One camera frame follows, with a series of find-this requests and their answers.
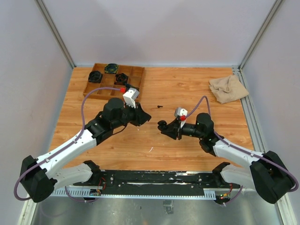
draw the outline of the black mount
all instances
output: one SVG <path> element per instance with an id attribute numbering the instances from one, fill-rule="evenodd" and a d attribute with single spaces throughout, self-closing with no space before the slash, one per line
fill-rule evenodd
<path id="1" fill-rule="evenodd" d="M 115 85 L 125 85 L 128 82 L 128 76 L 125 73 L 116 74 Z"/>
<path id="2" fill-rule="evenodd" d="M 268 151 L 263 157 L 287 169 L 275 152 Z M 250 171 L 256 191 L 271 204 L 275 204 L 295 185 L 289 175 L 261 159 L 251 164 Z"/>
<path id="3" fill-rule="evenodd" d="M 113 135 L 113 130 L 131 123 L 140 126 L 149 121 L 151 116 L 144 112 L 141 104 L 136 103 L 136 108 L 124 106 L 124 102 L 119 98 L 111 98 L 99 112 L 95 119 L 85 125 L 85 129 L 92 133 L 97 145 Z M 36 159 L 32 156 L 26 157 L 22 162 L 21 175 L 29 168 L 36 165 Z M 46 199 L 54 190 L 57 180 L 48 178 L 46 169 L 41 167 L 29 172 L 22 180 L 21 184 L 35 203 Z"/>
<path id="4" fill-rule="evenodd" d="M 90 83 L 101 83 L 103 74 L 100 71 L 92 71 L 89 74 L 89 82 Z"/>
<path id="5" fill-rule="evenodd" d="M 105 183 L 102 194 L 108 195 L 168 195 L 168 196 L 195 196 L 204 195 L 204 188 L 217 188 L 213 174 L 210 172 L 190 173 L 187 171 L 126 171 L 126 170 L 100 170 L 92 161 L 84 162 L 93 174 L 84 183 L 76 183 L 75 186 L 98 186 Z"/>

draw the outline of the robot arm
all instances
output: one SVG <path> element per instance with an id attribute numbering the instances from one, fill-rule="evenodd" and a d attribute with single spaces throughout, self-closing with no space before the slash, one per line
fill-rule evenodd
<path id="1" fill-rule="evenodd" d="M 46 163 L 29 172 L 21 183 L 34 202 L 46 199 L 54 190 L 77 182 L 86 182 L 92 179 L 95 172 L 90 161 L 79 166 L 62 169 L 73 158 L 88 149 L 92 149 L 113 135 L 114 129 L 127 126 L 128 123 L 134 126 L 141 126 L 151 119 L 151 116 L 143 111 L 141 105 L 135 102 L 139 92 L 130 88 L 124 95 L 124 102 L 119 98 L 112 98 L 104 105 L 103 111 L 88 122 L 80 138 L 74 142 L 79 135 L 76 134 L 70 140 L 63 143 L 56 149 L 41 155 L 37 158 L 26 157 L 22 162 L 21 174 L 34 165 L 46 160 Z M 50 155 L 61 150 L 71 142 L 74 142 L 60 154 L 48 159 Z"/>
<path id="2" fill-rule="evenodd" d="M 295 185 L 288 174 L 255 157 L 261 156 L 286 169 L 276 153 L 268 151 L 263 154 L 234 145 L 237 149 L 242 149 L 238 151 L 232 147 L 230 141 L 214 132 L 214 123 L 210 115 L 198 114 L 195 124 L 186 123 L 186 115 L 185 109 L 178 108 L 175 111 L 176 119 L 170 124 L 164 120 L 158 122 L 158 129 L 174 140 L 180 140 L 183 135 L 199 138 L 199 144 L 205 152 L 242 166 L 236 167 L 226 162 L 218 165 L 213 174 L 220 187 L 226 183 L 240 184 L 256 190 L 265 201 L 276 203 Z"/>

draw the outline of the cable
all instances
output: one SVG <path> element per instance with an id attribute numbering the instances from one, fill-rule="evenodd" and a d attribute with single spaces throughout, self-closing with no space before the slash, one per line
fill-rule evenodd
<path id="1" fill-rule="evenodd" d="M 233 190 L 233 184 L 232 184 L 232 183 L 230 183 L 229 185 L 230 185 L 230 190 L 229 190 L 229 192 L 227 192 L 227 193 L 225 193 L 225 194 L 222 194 L 222 195 L 220 195 L 221 199 L 223 199 L 224 197 L 227 197 L 227 196 L 229 196 L 229 195 L 230 195 L 230 193 L 232 192 L 232 190 Z"/>
<path id="2" fill-rule="evenodd" d="M 102 188 L 102 191 L 104 191 L 104 189 L 105 189 L 105 187 L 106 187 L 106 180 L 103 178 L 103 177 L 101 177 L 100 178 L 100 182 L 99 182 L 99 184 L 98 184 L 98 187 L 97 187 L 97 192 L 100 194 L 100 190 L 99 190 L 99 186 L 100 186 L 100 184 L 101 184 L 101 179 L 103 179 L 104 180 L 104 186 L 103 186 L 103 188 Z"/>
<path id="3" fill-rule="evenodd" d="M 196 109 L 199 107 L 199 105 L 201 104 L 201 102 L 203 101 L 204 98 L 206 99 L 206 104 L 207 104 L 208 114 L 210 115 L 210 103 L 209 103 L 209 101 L 208 101 L 207 96 L 206 96 L 206 95 L 203 95 L 202 98 L 200 99 L 200 101 L 198 102 L 198 104 L 195 106 L 195 108 L 194 108 L 190 113 L 187 114 L 186 118 L 189 117 L 190 115 L 192 115 L 193 112 L 196 111 Z"/>
<path id="4" fill-rule="evenodd" d="M 30 173 L 32 170 L 34 170 L 35 168 L 39 167 L 40 165 L 42 165 L 43 163 L 46 162 L 46 160 L 50 160 L 53 157 L 57 156 L 58 154 L 60 154 L 62 151 L 66 150 L 68 147 L 70 147 L 72 144 L 74 144 L 82 135 L 84 132 L 84 126 L 85 126 L 85 119 L 84 119 L 84 113 L 83 113 L 83 108 L 84 108 L 84 103 L 86 101 L 86 99 L 91 95 L 91 93 L 97 91 L 97 90 L 120 90 L 119 88 L 110 88 L 110 87 L 103 87 L 103 88 L 96 88 L 92 91 L 90 91 L 83 99 L 82 104 L 81 104 L 81 118 L 82 118 L 82 128 L 80 133 L 78 134 L 78 136 L 69 144 L 67 144 L 66 146 L 62 147 L 60 150 L 58 150 L 57 152 L 55 152 L 54 154 L 52 154 L 51 156 L 49 156 L 48 158 L 44 159 L 43 161 L 39 162 L 38 164 L 34 165 L 33 167 L 29 168 L 28 170 L 26 170 L 24 173 L 22 173 L 22 175 L 18 178 L 17 182 L 15 183 L 15 187 L 14 187 L 14 196 L 17 200 L 20 201 L 26 201 L 31 199 L 30 197 L 28 198 L 21 198 L 18 193 L 17 193 L 17 189 L 19 186 L 19 183 L 21 182 L 21 180 L 28 174 Z"/>
<path id="5" fill-rule="evenodd" d="M 239 151 L 241 151 L 241 152 L 243 152 L 243 153 L 245 153 L 245 154 L 248 154 L 248 155 L 252 155 L 252 154 L 253 154 L 254 157 L 259 158 L 259 159 L 261 159 L 261 160 L 263 160 L 263 161 L 265 161 L 265 162 L 267 162 L 267 163 L 269 163 L 269 164 L 271 164 L 271 165 L 277 167 L 279 170 L 281 170 L 281 171 L 285 172 L 287 175 L 289 175 L 289 176 L 294 180 L 295 186 L 294 186 L 294 188 L 292 188 L 292 189 L 289 190 L 288 192 L 294 192 L 294 191 L 296 191 L 296 190 L 299 188 L 299 182 L 298 182 L 298 180 L 297 180 L 297 179 L 295 178 L 295 176 L 292 175 L 292 173 L 289 172 L 287 169 L 285 169 L 285 168 L 283 168 L 282 166 L 280 166 L 280 165 L 278 165 L 278 164 L 276 164 L 276 163 L 274 163 L 274 162 L 268 160 L 267 158 L 264 158 L 264 157 L 262 157 L 262 156 L 259 156 L 259 155 L 254 154 L 254 153 L 252 153 L 252 152 L 248 152 L 248 151 L 246 151 L 246 150 L 243 150 L 243 149 L 239 148 L 238 146 L 232 145 L 232 144 L 228 143 L 227 141 L 225 141 L 222 137 L 220 137 L 220 135 L 219 135 L 216 131 L 214 131 L 214 133 L 215 133 L 215 135 L 216 135 L 223 143 L 227 144 L 228 146 L 230 146 L 230 147 L 232 147 L 232 148 L 234 148 L 234 149 L 236 149 L 236 150 L 239 150 Z"/>
<path id="6" fill-rule="evenodd" d="M 232 199 L 230 199 L 230 200 L 229 200 L 228 202 L 226 202 L 225 204 L 228 204 L 228 203 L 233 202 L 233 201 L 240 195 L 240 193 L 242 192 L 242 189 L 243 189 L 243 188 L 244 188 L 244 187 L 241 186 L 239 192 L 235 195 L 235 197 L 233 197 Z"/>
<path id="7" fill-rule="evenodd" d="M 124 128 L 123 128 L 122 130 L 118 131 L 117 133 L 114 133 L 113 135 L 116 135 L 116 134 L 121 133 L 123 130 L 125 130 L 126 127 L 127 127 L 127 124 L 124 126 Z"/>

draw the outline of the small black object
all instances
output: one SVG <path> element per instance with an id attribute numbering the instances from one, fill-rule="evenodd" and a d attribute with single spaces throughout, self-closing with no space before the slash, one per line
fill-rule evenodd
<path id="1" fill-rule="evenodd" d="M 160 131 L 168 129 L 167 122 L 165 120 L 161 120 L 157 124 Z"/>
<path id="2" fill-rule="evenodd" d="M 107 64 L 104 68 L 106 74 L 117 74 L 119 69 L 119 65 L 115 63 Z"/>
<path id="3" fill-rule="evenodd" d="M 101 80 L 102 80 L 102 77 L 103 77 L 103 74 L 100 73 L 100 71 L 92 71 L 90 72 L 90 75 L 89 75 L 89 82 L 90 83 L 101 83 Z"/>
<path id="4" fill-rule="evenodd" d="M 128 76 L 125 73 L 116 74 L 116 81 L 114 84 L 116 85 L 125 85 L 128 82 Z"/>

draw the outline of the metal floor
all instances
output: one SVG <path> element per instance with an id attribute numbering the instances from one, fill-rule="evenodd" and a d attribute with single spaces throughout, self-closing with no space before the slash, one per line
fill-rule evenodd
<path id="1" fill-rule="evenodd" d="M 103 198 L 94 203 L 49 197 L 31 225 L 282 225 L 277 205 L 246 191 L 226 207 L 212 200 L 174 200 L 173 214 L 160 199 Z"/>

